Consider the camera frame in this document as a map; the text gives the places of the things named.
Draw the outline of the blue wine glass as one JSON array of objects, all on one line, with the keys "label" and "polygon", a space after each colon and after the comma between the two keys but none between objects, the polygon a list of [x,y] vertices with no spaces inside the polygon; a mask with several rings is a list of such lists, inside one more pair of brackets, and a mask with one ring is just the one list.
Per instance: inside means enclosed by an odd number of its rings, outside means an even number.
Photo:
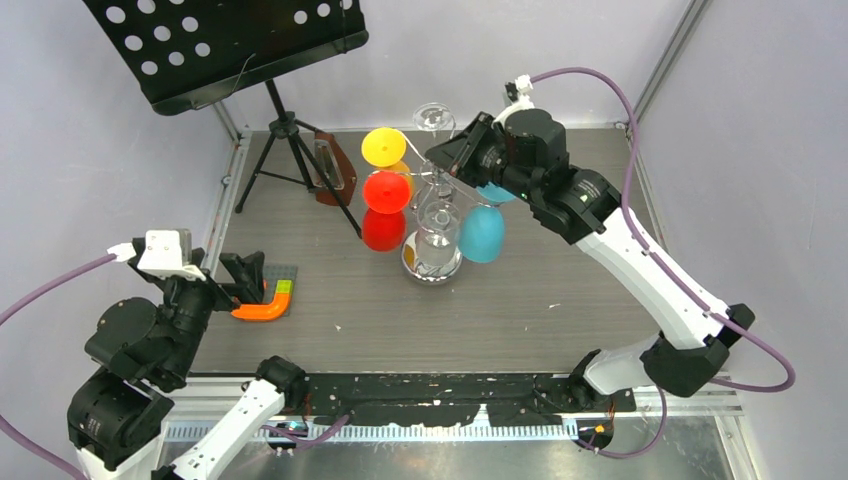
[{"label": "blue wine glass", "polygon": [[505,238],[505,220],[499,207],[517,197],[491,183],[476,187],[475,191],[482,201],[465,216],[458,248],[465,258],[474,263],[491,263],[500,255]]}]

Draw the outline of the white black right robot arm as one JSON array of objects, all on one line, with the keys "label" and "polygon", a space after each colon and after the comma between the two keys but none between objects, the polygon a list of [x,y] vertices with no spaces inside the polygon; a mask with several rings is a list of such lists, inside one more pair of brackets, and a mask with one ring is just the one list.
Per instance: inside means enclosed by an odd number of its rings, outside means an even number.
[{"label": "white black right robot arm", "polygon": [[596,410],[610,395],[655,385],[690,397],[727,361],[740,334],[713,319],[722,313],[748,329],[755,316],[743,304],[712,300],[698,306],[657,264],[666,260],[655,241],[641,245],[625,221],[620,192],[600,173],[573,166],[565,127],[541,109],[487,113],[425,157],[471,187],[501,187],[525,201],[533,217],[607,269],[658,325],[647,340],[588,353],[569,374],[571,397]]}]

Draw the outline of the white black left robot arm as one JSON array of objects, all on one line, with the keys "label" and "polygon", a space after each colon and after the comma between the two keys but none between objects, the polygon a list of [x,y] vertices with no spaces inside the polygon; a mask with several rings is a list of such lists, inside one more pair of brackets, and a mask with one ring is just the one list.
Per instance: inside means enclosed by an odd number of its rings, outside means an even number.
[{"label": "white black left robot arm", "polygon": [[198,443],[165,466],[154,457],[174,406],[169,395],[186,386],[212,313],[263,297],[265,255],[221,254],[233,280],[220,284],[198,266],[204,257],[200,248],[152,273],[142,268],[151,248],[141,242],[134,247],[128,265],[162,291],[163,301],[155,305],[132,297],[102,314],[85,345],[99,368],[71,400],[70,441],[91,479],[217,479],[268,420],[306,404],[305,371],[272,356]]}]

